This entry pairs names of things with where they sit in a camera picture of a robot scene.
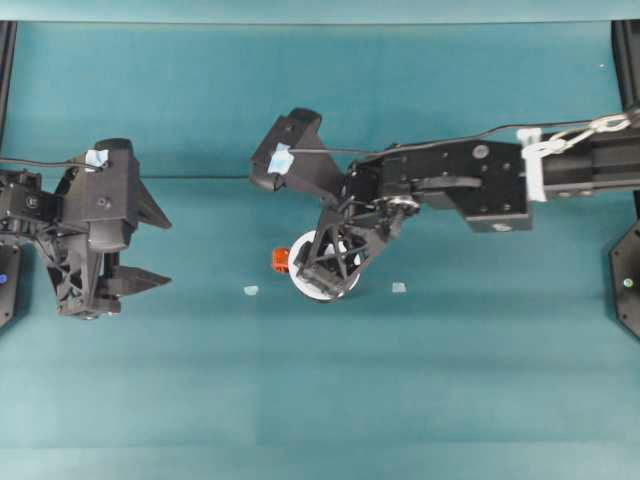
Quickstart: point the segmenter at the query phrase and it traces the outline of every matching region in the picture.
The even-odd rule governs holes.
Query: orange object
[[[278,273],[289,273],[289,249],[274,248],[271,253],[271,266]]]

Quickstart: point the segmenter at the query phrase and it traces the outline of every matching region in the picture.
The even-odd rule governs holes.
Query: black cable
[[[571,127],[576,125],[586,125],[591,123],[592,120],[576,120],[570,122],[548,122],[548,123],[512,123],[507,125],[501,125],[486,130],[476,135],[469,135],[466,137],[449,138],[446,140],[435,140],[433,142],[421,142],[421,143],[408,143],[398,145],[393,148],[381,150],[379,152],[373,152],[371,150],[362,150],[358,148],[292,148],[289,153],[311,153],[311,154],[326,154],[326,153],[345,153],[345,154],[363,154],[367,155],[368,160],[373,160],[384,155],[392,155],[395,153],[409,152],[413,150],[422,150],[425,148],[442,147],[446,145],[453,145],[456,143],[470,142],[473,140],[481,140],[486,137],[495,135],[503,130],[512,130],[515,128],[555,128],[555,127]]]
[[[28,165],[30,167],[42,167],[42,168],[69,168],[69,167],[87,167],[94,170],[98,170],[99,167],[89,165],[88,163],[72,162],[67,160],[66,162],[38,162],[36,160],[26,160],[24,158],[9,158],[0,157],[0,163],[12,163],[15,165]]]
[[[373,155],[377,152],[360,148],[292,148],[289,153],[346,153],[356,155]]]

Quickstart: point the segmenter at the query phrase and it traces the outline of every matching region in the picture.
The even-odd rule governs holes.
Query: black plastic mount
[[[17,28],[16,22],[0,22],[0,149],[9,101]],[[21,256],[22,250],[19,246],[0,245],[0,327],[14,316]]]
[[[614,21],[611,38],[620,100],[629,110],[640,102],[640,20]],[[634,200],[640,218],[640,191]],[[640,337],[640,221],[611,249],[609,259],[618,320]]]

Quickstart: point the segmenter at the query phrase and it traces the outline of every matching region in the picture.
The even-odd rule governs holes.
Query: white spool
[[[294,244],[291,246],[291,248],[289,249],[289,261],[288,261],[289,276],[291,277],[291,281],[296,286],[296,288],[300,290],[304,295],[306,295],[309,298],[313,298],[314,300],[327,302],[327,301],[335,300],[335,298],[331,297],[330,295],[327,295],[315,285],[311,285],[310,283],[307,283],[304,279],[298,277],[299,268],[293,263],[296,257],[298,256],[298,253],[300,252],[300,249],[302,248],[302,246],[307,242],[313,243],[313,240],[315,237],[316,237],[316,231],[311,230],[310,232],[307,232],[304,235],[302,235],[300,238],[298,238],[294,242]],[[340,248],[341,252],[347,251],[347,247],[344,245],[343,242],[338,243],[338,248]],[[327,246],[327,248],[322,254],[326,255],[331,253],[333,253],[333,245]],[[360,256],[358,255],[355,258],[353,263],[355,263],[356,265],[360,265],[360,261],[361,261]],[[358,283],[359,279],[360,279],[360,275],[358,275],[355,278],[355,280],[349,287],[349,290],[351,290],[353,287],[356,286],[356,283]]]

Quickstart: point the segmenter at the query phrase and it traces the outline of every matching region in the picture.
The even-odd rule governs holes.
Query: teal table surface
[[[315,201],[219,178],[297,105],[327,144],[370,148],[620,108],[606,22],[21,24],[3,154],[130,136],[174,227],[122,260],[173,281],[83,322],[27,256],[0,331],[0,479],[638,478],[640,342],[606,260],[631,196],[536,205],[503,235],[425,208],[317,304],[270,267]]]
[[[147,182],[174,228],[142,228],[123,262],[170,285],[82,322],[27,270],[0,336],[7,478],[637,477],[640,344],[605,261],[628,195],[543,205],[506,235],[425,211],[327,305],[270,268],[313,201]]]

